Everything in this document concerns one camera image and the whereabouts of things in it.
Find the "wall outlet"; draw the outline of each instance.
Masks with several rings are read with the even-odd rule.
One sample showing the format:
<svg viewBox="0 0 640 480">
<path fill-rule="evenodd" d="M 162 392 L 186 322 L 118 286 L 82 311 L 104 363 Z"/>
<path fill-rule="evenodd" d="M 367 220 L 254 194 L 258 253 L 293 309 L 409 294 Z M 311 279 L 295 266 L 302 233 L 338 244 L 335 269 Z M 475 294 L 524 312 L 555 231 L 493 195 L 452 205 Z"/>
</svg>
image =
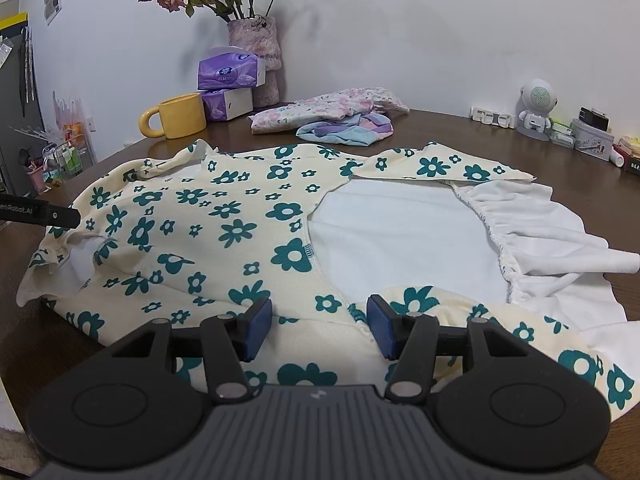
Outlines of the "wall outlet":
<svg viewBox="0 0 640 480">
<path fill-rule="evenodd" d="M 492 126 L 501 126 L 503 128 L 515 128 L 516 117 L 511 114 L 500 114 L 484 108 L 471 108 L 469 116 L 482 124 L 491 124 Z"/>
</svg>

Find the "purple tissue package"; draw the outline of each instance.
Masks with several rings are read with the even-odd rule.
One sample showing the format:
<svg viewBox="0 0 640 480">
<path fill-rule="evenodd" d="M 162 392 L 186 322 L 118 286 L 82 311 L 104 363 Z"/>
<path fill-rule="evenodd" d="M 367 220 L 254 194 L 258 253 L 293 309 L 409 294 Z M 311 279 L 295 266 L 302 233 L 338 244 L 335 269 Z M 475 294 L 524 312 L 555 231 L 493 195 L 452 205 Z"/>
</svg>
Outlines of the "purple tissue package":
<svg viewBox="0 0 640 480">
<path fill-rule="evenodd" d="M 264 70 L 264 60 L 242 48 L 212 48 L 209 57 L 200 62 L 198 90 L 260 86 Z"/>
<path fill-rule="evenodd" d="M 250 88 L 207 90 L 200 95 L 207 121 L 230 121 L 254 110 Z"/>
</svg>

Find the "black cable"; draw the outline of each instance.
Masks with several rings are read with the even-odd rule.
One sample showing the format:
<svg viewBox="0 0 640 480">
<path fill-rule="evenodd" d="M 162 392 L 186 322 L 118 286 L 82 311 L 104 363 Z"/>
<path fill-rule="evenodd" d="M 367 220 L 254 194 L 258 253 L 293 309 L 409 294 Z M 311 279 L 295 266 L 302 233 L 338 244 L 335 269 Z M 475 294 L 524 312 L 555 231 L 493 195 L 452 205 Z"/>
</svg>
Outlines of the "black cable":
<svg viewBox="0 0 640 480">
<path fill-rule="evenodd" d="M 18 473 L 17 471 L 12 471 L 11 469 L 7 469 L 0 465 L 0 475 L 10 476 L 11 478 L 17 478 L 18 480 L 26 480 L 27 478 L 31 478 L 29 475 L 25 475 L 24 473 Z"/>
</svg>

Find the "wooden table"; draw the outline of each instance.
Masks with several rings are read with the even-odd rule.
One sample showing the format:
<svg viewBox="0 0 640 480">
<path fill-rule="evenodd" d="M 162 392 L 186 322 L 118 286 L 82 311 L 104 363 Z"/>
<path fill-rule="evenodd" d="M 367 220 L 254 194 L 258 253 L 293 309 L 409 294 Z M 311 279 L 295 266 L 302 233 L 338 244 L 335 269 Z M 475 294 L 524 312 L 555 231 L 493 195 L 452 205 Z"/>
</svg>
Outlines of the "wooden table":
<svg viewBox="0 0 640 480">
<path fill-rule="evenodd" d="M 496 126 L 430 112 L 414 111 L 394 118 L 395 134 L 366 148 L 338 146 L 341 151 L 373 155 L 389 148 L 421 149 L 429 140 L 484 158 L 499 160 L 537 176 L 554 188 L 553 200 L 580 215 L 590 234 L 606 238 L 614 249 L 640 252 L 640 178 L 608 162 L 540 142 Z M 195 136 L 174 140 L 145 139 L 110 156 L 45 198 L 67 206 L 89 184 L 119 164 L 136 158 L 171 158 L 195 139 L 226 152 L 245 152 L 292 144 L 292 133 L 252 136 L 245 118 L 212 124 Z M 0 375 L 21 421 L 34 394 L 53 378 L 94 354 L 100 346 L 60 316 L 32 301 L 15 304 L 18 284 L 44 228 L 11 224 L 0 231 Z M 629 320 L 640 319 L 640 279 L 610 274 L 618 301 Z M 640 478 L 640 407 L 615 422 L 598 466 L 614 480 Z"/>
</svg>

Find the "light blue cloth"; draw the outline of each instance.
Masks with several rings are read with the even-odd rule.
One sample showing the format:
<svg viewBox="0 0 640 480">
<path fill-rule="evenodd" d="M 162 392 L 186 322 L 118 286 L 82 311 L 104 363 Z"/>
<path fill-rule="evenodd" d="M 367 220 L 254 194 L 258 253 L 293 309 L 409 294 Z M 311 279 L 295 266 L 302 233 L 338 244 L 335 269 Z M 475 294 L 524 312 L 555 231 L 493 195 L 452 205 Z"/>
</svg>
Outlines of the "light blue cloth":
<svg viewBox="0 0 640 480">
<path fill-rule="evenodd" d="M 366 118 L 377 127 L 375 130 L 359 126 Z M 318 121 L 301 126 L 296 135 L 311 142 L 327 142 L 329 144 L 348 144 L 350 146 L 369 146 L 393 133 L 389 118 L 380 114 L 354 114 L 341 121 Z"/>
</svg>

